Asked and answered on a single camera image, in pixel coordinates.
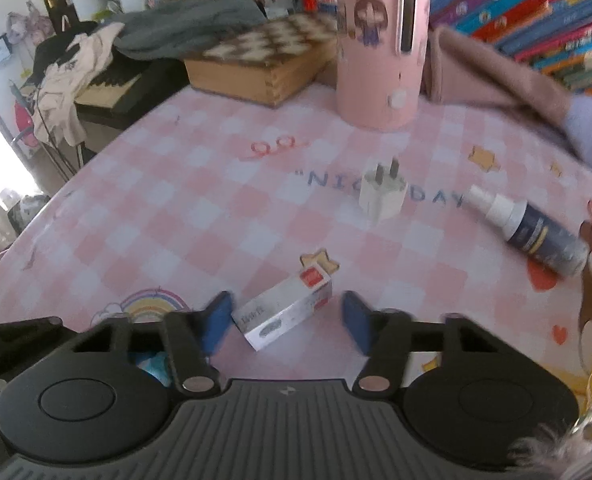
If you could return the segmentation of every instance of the spray bottle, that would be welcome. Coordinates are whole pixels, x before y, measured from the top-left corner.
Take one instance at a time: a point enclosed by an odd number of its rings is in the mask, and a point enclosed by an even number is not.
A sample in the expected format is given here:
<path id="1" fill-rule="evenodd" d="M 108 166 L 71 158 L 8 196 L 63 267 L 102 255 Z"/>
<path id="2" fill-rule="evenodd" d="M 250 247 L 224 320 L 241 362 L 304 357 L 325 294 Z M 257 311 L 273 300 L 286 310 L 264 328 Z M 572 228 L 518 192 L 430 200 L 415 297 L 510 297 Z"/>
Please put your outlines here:
<path id="1" fill-rule="evenodd" d="M 561 276 L 573 276 L 585 267 L 589 246 L 526 200 L 514 202 L 471 186 L 465 201 L 500 227 L 509 245 Z"/>

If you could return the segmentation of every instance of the checkered chessboard pattern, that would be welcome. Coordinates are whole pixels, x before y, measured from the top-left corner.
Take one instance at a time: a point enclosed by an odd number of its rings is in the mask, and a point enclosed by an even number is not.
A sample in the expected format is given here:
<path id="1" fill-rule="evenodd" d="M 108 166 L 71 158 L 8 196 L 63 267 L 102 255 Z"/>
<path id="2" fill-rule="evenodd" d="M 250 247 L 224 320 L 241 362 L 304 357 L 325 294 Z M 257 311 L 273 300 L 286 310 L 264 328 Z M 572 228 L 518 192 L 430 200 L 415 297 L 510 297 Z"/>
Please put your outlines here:
<path id="1" fill-rule="evenodd" d="M 196 309 L 220 290 L 244 303 L 324 247 L 341 264 L 336 300 L 261 352 L 232 328 L 213 359 L 224 375 L 353 381 L 364 357 L 340 321 L 348 289 L 421 320 L 461 312 L 579 374 L 580 279 L 537 292 L 525 257 L 459 205 L 478 184 L 576 232 L 592 173 L 495 111 L 421 101 L 412 124 L 380 134 L 334 110 L 333 91 L 317 85 L 276 110 L 180 92 L 99 153 L 13 244 L 0 262 L 0 322 L 57 314 L 82 331 L 107 305 L 156 287 Z M 290 137 L 292 148 L 277 148 Z M 474 146 L 493 161 L 470 161 Z M 392 156 L 410 192 L 399 216 L 372 226 L 359 178 Z M 561 344 L 556 325 L 568 332 Z"/>
<path id="2" fill-rule="evenodd" d="M 321 43 L 335 41 L 336 28 L 335 18 L 330 14 L 294 14 L 225 40 L 194 57 L 252 66 L 276 66 Z"/>

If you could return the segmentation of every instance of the piano keyboard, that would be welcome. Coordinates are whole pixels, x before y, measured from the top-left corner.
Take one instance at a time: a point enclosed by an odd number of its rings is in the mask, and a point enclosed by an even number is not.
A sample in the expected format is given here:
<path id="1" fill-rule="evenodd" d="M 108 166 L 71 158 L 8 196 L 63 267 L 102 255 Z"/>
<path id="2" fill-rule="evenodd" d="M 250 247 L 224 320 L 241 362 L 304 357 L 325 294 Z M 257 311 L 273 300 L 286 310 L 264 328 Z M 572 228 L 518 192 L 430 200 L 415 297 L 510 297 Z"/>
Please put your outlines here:
<path id="1" fill-rule="evenodd" d="M 140 79 L 150 61 L 136 61 L 115 53 L 106 70 L 98 74 L 75 101 L 77 105 L 113 108 Z"/>
<path id="2" fill-rule="evenodd" d="M 76 97 L 76 104 L 97 106 L 98 108 L 113 108 L 140 77 L 141 74 L 138 74 L 135 78 L 120 86 L 105 83 L 100 85 L 90 84 Z"/>

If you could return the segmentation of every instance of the white jacket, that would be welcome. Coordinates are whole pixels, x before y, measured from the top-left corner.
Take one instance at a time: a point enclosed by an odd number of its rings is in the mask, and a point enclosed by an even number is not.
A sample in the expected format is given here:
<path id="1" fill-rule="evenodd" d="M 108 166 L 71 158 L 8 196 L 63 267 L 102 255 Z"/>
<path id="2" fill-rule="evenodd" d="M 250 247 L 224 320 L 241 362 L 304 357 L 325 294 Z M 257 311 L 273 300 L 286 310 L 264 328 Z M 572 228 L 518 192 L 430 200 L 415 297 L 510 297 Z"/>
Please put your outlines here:
<path id="1" fill-rule="evenodd" d="M 86 139 L 87 132 L 80 124 L 74 100 L 109 66 L 113 60 L 113 40 L 123 27 L 122 23 L 111 23 L 91 36 L 76 36 L 69 45 L 69 48 L 80 45 L 76 55 L 61 66 L 54 63 L 47 68 L 36 91 L 33 114 L 34 135 L 38 140 L 51 144 L 47 128 L 56 144 L 65 139 L 69 145 L 75 146 Z"/>

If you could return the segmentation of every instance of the red label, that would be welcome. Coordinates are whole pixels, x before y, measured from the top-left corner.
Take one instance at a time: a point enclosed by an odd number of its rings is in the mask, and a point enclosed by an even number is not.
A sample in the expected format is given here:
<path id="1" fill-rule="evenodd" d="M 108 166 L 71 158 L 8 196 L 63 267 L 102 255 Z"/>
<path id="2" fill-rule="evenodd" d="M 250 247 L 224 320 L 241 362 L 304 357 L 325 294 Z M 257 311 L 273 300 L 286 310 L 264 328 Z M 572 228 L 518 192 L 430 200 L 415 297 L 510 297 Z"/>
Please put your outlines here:
<path id="1" fill-rule="evenodd" d="M 316 267 L 309 267 L 300 273 L 300 279 L 309 288 L 314 288 L 318 283 L 323 281 L 323 275 L 318 272 Z"/>
<path id="2" fill-rule="evenodd" d="M 325 306 L 327 303 L 329 303 L 329 298 L 324 298 L 324 299 L 318 301 L 318 303 L 316 303 L 314 305 L 314 310 L 318 310 L 322 306 Z"/>

